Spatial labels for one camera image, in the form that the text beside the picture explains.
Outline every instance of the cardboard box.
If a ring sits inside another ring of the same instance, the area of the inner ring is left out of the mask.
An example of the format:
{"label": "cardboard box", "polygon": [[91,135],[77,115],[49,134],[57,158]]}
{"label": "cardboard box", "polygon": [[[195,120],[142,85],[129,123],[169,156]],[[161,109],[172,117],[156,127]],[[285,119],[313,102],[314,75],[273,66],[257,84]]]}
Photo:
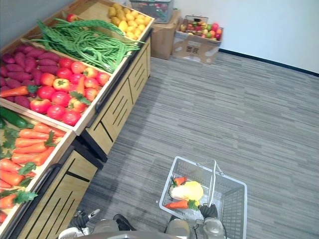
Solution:
{"label": "cardboard box", "polygon": [[178,27],[180,10],[174,10],[168,24],[153,24],[151,35],[151,56],[168,60],[174,41],[174,34]]}
{"label": "cardboard box", "polygon": [[178,58],[212,64],[217,56],[221,40],[216,41],[177,31],[174,37],[172,55]]}

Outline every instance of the plastic container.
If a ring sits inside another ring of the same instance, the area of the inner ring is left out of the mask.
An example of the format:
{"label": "plastic container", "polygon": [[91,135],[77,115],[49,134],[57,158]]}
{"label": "plastic container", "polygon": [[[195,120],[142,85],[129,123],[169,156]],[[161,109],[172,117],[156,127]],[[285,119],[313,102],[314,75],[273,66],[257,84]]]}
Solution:
{"label": "plastic container", "polygon": [[[190,226],[203,220],[200,211],[192,209],[171,210],[164,207],[165,204],[177,201],[170,197],[169,188],[171,177],[187,176],[188,181],[197,181],[204,189],[204,196],[200,203],[209,201],[209,192],[212,192],[212,203],[216,205],[218,219],[224,224],[227,238],[245,239],[247,224],[247,185],[241,181],[225,175],[218,165],[218,171],[202,166],[198,163],[176,156],[168,174],[159,207],[164,211],[187,220]],[[211,183],[212,173],[215,176],[215,184]]]}
{"label": "plastic container", "polygon": [[173,13],[174,0],[130,0],[132,8],[154,17],[155,23],[167,24]]}

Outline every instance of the black baseboard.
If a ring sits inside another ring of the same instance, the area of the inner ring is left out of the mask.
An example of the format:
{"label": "black baseboard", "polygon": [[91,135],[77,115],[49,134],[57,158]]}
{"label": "black baseboard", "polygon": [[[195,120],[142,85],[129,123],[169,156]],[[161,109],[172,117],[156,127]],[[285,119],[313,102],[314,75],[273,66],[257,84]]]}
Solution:
{"label": "black baseboard", "polygon": [[225,49],[221,49],[221,48],[219,49],[219,51],[223,52],[223,53],[235,55],[235,56],[241,56],[241,57],[245,57],[245,58],[249,58],[249,59],[253,59],[253,60],[257,60],[257,61],[266,62],[266,63],[273,64],[273,65],[276,65],[276,66],[285,67],[285,68],[288,68],[288,69],[292,69],[292,70],[295,70],[295,71],[299,71],[299,72],[303,72],[303,73],[306,73],[306,74],[309,74],[309,75],[313,75],[313,76],[319,77],[319,73],[312,72],[312,71],[307,71],[305,69],[301,69],[301,68],[298,68],[298,67],[286,65],[286,64],[279,63],[279,62],[276,62],[276,61],[271,61],[271,60],[259,58],[259,57],[256,57],[256,56],[246,55],[246,54],[243,54],[243,53],[239,53],[239,52],[235,52],[235,51],[229,51],[229,50],[225,50]]}

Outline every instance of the gray carpet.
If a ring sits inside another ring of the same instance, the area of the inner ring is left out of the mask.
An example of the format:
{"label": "gray carpet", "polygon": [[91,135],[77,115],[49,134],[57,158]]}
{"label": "gray carpet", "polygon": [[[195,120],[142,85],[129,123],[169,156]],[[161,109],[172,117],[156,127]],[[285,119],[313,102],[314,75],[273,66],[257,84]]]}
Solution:
{"label": "gray carpet", "polygon": [[319,238],[319,78],[218,53],[213,65],[152,58],[109,160],[80,205],[163,232],[176,155],[217,160],[248,186],[248,239]]}

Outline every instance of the shopping basket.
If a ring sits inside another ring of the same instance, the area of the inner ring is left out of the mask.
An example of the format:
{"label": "shopping basket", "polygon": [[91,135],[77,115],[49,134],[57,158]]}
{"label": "shopping basket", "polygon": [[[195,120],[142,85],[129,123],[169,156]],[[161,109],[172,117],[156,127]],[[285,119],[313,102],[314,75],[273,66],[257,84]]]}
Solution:
{"label": "shopping basket", "polygon": [[228,239],[245,239],[247,223],[247,185],[241,181],[225,175],[215,160],[212,168],[176,156],[159,201],[159,207],[164,211],[187,220],[190,225],[203,220],[200,211],[192,209],[171,210],[165,204],[176,201],[169,195],[171,177],[187,176],[189,181],[197,181],[204,189],[204,196],[200,203],[216,205],[218,219],[224,224]]}

